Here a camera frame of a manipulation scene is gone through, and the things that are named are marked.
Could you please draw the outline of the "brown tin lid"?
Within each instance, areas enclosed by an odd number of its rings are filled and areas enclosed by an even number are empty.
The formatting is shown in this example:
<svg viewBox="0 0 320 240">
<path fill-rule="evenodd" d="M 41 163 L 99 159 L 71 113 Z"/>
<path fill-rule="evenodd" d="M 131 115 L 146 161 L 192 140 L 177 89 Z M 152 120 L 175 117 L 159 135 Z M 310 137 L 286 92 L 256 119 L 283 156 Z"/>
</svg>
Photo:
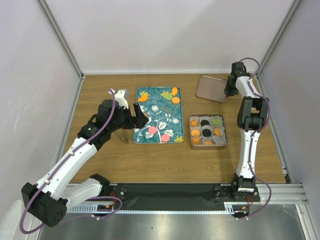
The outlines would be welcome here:
<svg viewBox="0 0 320 240">
<path fill-rule="evenodd" d="M 224 79 L 203 75 L 198 81 L 195 95 L 198 98 L 225 103 L 227 99 L 224 92 L 226 84 L 227 81 Z"/>
</svg>

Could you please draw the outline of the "orange swirl cookie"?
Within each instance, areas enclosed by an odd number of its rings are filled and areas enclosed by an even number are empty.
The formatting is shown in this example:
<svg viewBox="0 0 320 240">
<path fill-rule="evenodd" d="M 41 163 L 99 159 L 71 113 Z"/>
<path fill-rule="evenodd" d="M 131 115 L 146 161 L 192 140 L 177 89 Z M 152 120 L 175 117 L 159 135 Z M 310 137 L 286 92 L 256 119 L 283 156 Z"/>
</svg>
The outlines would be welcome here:
<svg viewBox="0 0 320 240">
<path fill-rule="evenodd" d="M 191 127 L 197 127 L 198 126 L 198 121 L 197 120 L 195 120 L 195 119 L 192 119 L 191 121 L 190 121 L 190 126 Z"/>
</svg>

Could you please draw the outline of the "orange dotted round cookie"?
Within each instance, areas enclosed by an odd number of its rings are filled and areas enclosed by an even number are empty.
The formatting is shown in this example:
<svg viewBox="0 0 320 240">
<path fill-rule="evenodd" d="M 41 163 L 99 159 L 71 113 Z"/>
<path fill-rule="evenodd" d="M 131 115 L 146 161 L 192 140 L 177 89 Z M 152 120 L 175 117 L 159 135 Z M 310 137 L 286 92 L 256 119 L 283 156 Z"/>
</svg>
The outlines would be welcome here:
<svg viewBox="0 0 320 240">
<path fill-rule="evenodd" d="M 198 136 L 200 136 L 201 135 L 201 133 L 200 133 L 200 131 L 198 130 L 198 129 L 193 129 L 192 131 L 191 131 L 191 136 L 192 137 L 198 137 Z"/>
</svg>

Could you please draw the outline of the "green sandwich cookie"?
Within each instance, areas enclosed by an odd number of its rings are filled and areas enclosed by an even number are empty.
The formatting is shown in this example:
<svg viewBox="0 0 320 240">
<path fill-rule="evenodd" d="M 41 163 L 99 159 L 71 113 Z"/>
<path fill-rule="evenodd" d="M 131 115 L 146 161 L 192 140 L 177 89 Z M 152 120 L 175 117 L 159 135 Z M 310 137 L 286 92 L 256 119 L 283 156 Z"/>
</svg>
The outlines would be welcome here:
<svg viewBox="0 0 320 240">
<path fill-rule="evenodd" d="M 170 93 L 168 93 L 168 94 L 165 95 L 165 99 L 168 100 L 168 101 L 171 101 L 172 98 L 173 98 L 173 95 L 170 94 Z"/>
<path fill-rule="evenodd" d="M 213 126 L 219 126 L 220 124 L 221 124 L 221 120 L 220 120 L 220 119 L 214 118 L 214 119 L 212 120 L 212 125 L 213 125 Z"/>
</svg>

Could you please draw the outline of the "tan swirl cookie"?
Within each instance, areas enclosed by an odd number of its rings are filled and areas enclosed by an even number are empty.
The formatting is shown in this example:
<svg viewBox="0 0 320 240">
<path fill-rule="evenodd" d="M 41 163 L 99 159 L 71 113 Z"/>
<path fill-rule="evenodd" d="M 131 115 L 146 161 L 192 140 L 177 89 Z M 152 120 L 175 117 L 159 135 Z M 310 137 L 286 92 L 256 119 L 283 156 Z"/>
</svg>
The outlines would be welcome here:
<svg viewBox="0 0 320 240">
<path fill-rule="evenodd" d="M 192 142 L 193 145 L 200 145 L 200 144 L 201 144 L 201 141 L 202 141 L 202 140 L 201 140 L 200 137 L 195 136 L 195 137 L 192 138 L 192 141 L 191 141 L 191 142 Z"/>
</svg>

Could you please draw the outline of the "black sandwich cookie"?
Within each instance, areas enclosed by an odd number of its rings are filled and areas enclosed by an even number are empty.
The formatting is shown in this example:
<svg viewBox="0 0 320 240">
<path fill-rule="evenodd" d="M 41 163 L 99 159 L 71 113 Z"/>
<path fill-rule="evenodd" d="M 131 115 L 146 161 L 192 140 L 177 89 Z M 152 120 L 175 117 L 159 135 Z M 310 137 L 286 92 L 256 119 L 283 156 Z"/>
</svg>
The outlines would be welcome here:
<svg viewBox="0 0 320 240">
<path fill-rule="evenodd" d="M 212 131 L 208 128 L 205 128 L 202 130 L 202 135 L 205 137 L 205 138 L 209 138 L 212 136 Z"/>
<path fill-rule="evenodd" d="M 203 119 L 201 122 L 200 122 L 200 125 L 203 127 L 203 126 L 207 126 L 207 125 L 209 125 L 210 123 L 209 123 L 209 121 L 208 120 L 206 120 L 206 119 Z"/>
</svg>

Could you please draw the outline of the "tan dotted round cookie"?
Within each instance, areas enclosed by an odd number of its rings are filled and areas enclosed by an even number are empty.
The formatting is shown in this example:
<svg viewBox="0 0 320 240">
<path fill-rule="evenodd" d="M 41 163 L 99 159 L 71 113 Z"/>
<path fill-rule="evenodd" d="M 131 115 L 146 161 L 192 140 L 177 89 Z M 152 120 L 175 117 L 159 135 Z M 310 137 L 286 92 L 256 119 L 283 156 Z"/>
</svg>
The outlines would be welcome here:
<svg viewBox="0 0 320 240">
<path fill-rule="evenodd" d="M 215 136 L 219 136 L 219 137 L 222 137 L 224 134 L 223 130 L 217 127 L 213 129 L 213 133 Z"/>
</svg>

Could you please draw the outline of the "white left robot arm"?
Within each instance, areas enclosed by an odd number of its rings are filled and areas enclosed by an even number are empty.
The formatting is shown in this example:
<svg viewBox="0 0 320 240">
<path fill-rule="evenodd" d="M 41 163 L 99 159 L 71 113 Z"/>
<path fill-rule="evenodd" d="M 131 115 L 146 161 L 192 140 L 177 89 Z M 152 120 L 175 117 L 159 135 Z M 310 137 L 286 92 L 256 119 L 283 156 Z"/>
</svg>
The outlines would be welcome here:
<svg viewBox="0 0 320 240">
<path fill-rule="evenodd" d="M 131 114 L 126 89 L 110 89 L 112 98 L 105 99 L 77 134 L 71 147 L 56 165 L 35 184 L 27 182 L 21 189 L 24 203 L 19 228 L 24 234 L 27 214 L 41 221 L 42 225 L 54 227 L 62 221 L 67 210 L 90 199 L 105 200 L 110 196 L 110 182 L 99 174 L 70 189 L 67 185 L 80 168 L 111 139 L 119 129 L 143 128 L 149 119 L 143 114 L 138 103 L 133 105 Z"/>
</svg>

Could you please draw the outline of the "pink sandwich cookie left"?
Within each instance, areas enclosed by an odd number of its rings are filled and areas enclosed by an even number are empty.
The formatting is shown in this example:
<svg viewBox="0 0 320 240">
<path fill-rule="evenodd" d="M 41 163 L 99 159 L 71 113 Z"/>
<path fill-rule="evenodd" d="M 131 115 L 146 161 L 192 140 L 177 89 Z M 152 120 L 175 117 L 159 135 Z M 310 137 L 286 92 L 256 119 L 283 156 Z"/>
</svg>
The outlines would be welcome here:
<svg viewBox="0 0 320 240">
<path fill-rule="evenodd" d="M 150 126 L 150 127 L 148 128 L 148 132 L 149 132 L 150 134 L 155 134 L 155 133 L 157 132 L 157 128 L 156 128 L 155 126 Z"/>
</svg>

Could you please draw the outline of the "pink sandwich cookie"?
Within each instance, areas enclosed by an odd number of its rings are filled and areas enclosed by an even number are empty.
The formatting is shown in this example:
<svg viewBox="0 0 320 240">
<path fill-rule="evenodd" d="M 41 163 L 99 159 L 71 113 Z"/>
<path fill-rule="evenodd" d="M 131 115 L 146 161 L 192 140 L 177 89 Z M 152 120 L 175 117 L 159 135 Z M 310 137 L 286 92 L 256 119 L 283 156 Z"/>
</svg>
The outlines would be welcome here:
<svg viewBox="0 0 320 240">
<path fill-rule="evenodd" d="M 150 134 L 155 134 L 155 133 L 157 132 L 157 128 L 156 128 L 155 126 L 150 126 L 150 127 L 148 128 L 148 132 L 149 132 Z"/>
<path fill-rule="evenodd" d="M 170 141 L 170 136 L 168 134 L 163 134 L 161 136 L 161 141 L 164 142 L 164 143 L 167 143 Z"/>
</svg>

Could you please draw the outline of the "orange fish cookie left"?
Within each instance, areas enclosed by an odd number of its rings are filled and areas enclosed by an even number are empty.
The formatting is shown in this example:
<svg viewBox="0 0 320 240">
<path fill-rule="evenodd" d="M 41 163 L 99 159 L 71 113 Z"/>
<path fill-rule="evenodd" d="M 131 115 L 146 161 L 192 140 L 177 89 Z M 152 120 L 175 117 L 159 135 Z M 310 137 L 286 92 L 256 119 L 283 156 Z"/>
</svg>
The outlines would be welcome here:
<svg viewBox="0 0 320 240">
<path fill-rule="evenodd" d="M 143 103 L 146 102 L 148 100 L 149 96 L 148 95 L 142 95 L 141 97 L 139 97 L 137 99 L 138 102 Z"/>
</svg>

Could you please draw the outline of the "orange fish cookie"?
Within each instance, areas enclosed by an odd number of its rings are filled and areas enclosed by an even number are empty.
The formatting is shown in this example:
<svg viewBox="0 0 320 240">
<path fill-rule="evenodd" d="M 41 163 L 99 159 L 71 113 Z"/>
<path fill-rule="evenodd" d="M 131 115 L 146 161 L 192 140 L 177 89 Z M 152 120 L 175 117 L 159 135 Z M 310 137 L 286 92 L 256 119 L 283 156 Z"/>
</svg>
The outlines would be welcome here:
<svg viewBox="0 0 320 240">
<path fill-rule="evenodd" d="M 172 95 L 173 97 L 176 96 L 176 95 L 178 94 L 178 92 L 179 92 L 179 90 L 178 90 L 177 87 L 173 87 L 173 88 L 171 89 L 171 95 Z"/>
<path fill-rule="evenodd" d="M 142 95 L 141 97 L 139 97 L 137 99 L 138 102 L 143 103 L 146 102 L 148 100 L 149 96 L 148 95 Z"/>
</svg>

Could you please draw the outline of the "pink sandwich cookie right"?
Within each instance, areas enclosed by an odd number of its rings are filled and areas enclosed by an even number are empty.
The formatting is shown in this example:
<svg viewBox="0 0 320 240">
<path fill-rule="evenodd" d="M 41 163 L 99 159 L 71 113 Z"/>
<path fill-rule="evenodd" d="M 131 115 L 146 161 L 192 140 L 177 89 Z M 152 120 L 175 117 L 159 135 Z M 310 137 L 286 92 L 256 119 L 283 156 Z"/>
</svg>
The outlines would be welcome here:
<svg viewBox="0 0 320 240">
<path fill-rule="evenodd" d="M 168 134 L 163 134 L 161 136 L 161 141 L 164 142 L 164 143 L 167 143 L 170 141 L 170 136 Z"/>
</svg>

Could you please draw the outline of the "green sandwich cookie top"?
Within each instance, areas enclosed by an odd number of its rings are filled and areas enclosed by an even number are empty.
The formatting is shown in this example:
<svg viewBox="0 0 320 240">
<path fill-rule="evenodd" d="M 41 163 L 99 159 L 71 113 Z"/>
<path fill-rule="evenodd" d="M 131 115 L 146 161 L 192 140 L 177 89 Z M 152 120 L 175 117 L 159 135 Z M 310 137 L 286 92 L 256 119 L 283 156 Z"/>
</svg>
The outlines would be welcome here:
<svg viewBox="0 0 320 240">
<path fill-rule="evenodd" d="M 170 93 L 168 93 L 168 94 L 165 95 L 165 99 L 168 100 L 168 101 L 171 101 L 172 98 L 173 98 L 173 95 L 170 94 Z"/>
</svg>

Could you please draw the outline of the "brown cookie tin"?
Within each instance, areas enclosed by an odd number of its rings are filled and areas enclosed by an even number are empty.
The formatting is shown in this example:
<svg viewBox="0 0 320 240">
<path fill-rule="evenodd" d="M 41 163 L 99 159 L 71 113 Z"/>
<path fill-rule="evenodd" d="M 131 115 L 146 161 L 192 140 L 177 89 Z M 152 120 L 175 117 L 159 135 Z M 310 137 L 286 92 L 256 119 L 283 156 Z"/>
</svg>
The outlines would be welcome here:
<svg viewBox="0 0 320 240">
<path fill-rule="evenodd" d="M 212 120 L 213 119 L 220 119 L 221 124 L 218 126 L 213 125 Z M 190 121 L 191 120 L 197 120 L 198 121 L 198 126 L 196 127 L 191 127 L 190 126 Z M 201 126 L 200 122 L 202 120 L 208 120 L 209 125 Z M 227 137 L 227 132 L 226 132 L 226 126 L 225 126 L 225 120 L 222 114 L 218 113 L 211 113 L 211 114 L 206 114 L 206 113 L 199 113 L 199 114 L 192 114 L 189 116 L 188 119 L 188 128 L 189 128 L 189 137 L 190 137 L 190 147 L 193 150 L 218 150 L 218 149 L 224 149 L 228 145 L 228 137 Z M 214 128 L 219 128 L 223 130 L 223 136 L 217 136 L 214 135 Z M 192 137 L 191 136 L 191 131 L 193 129 L 197 129 L 200 131 L 200 136 L 201 138 L 201 144 L 199 145 L 193 145 L 192 144 Z M 211 137 L 204 137 L 202 134 L 203 129 L 210 129 L 212 131 L 212 136 Z M 205 145 L 205 141 L 212 141 L 213 145 Z"/>
</svg>

